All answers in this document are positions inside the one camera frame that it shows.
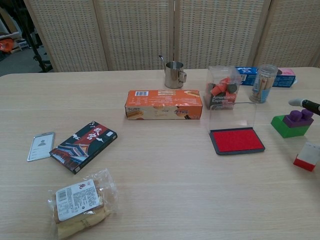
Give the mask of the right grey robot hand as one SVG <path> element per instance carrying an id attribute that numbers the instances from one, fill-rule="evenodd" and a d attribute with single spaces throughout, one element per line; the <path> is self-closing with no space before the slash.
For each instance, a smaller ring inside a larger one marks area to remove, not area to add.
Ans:
<path id="1" fill-rule="evenodd" d="M 320 115 L 320 104 L 304 99 L 304 98 L 295 98 L 288 101 L 290 106 L 302 107 L 307 109 L 308 111 Z"/>

